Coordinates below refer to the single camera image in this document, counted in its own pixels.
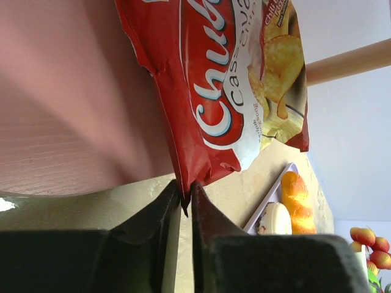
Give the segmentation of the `red Chuba chips bag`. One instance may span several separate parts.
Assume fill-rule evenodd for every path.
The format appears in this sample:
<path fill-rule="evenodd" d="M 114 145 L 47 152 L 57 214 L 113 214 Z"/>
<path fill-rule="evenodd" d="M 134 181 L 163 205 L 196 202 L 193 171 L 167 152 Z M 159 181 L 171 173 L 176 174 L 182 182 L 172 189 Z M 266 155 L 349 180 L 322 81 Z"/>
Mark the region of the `red Chuba chips bag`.
<path fill-rule="evenodd" d="M 187 208 L 193 183 L 250 167 L 273 140 L 309 149 L 307 84 L 291 1 L 117 1 L 151 74 Z"/>

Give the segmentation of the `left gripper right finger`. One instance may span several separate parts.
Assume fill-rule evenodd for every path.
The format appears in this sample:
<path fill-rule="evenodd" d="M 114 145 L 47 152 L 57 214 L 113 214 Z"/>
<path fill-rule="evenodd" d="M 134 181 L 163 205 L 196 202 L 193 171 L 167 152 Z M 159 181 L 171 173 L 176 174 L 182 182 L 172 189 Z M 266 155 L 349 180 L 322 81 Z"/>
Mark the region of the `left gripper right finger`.
<path fill-rule="evenodd" d="M 370 292 L 357 257 L 331 234 L 251 236 L 191 186 L 195 292 Z"/>

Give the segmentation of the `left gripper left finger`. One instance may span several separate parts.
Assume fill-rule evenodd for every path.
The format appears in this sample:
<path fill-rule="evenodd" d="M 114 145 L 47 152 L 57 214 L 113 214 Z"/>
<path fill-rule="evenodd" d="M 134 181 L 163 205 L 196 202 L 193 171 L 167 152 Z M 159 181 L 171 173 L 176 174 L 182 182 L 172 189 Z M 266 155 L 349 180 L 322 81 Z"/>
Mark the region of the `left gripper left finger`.
<path fill-rule="evenodd" d="M 173 292 L 180 191 L 172 180 L 110 230 L 1 233 L 2 292 Z"/>

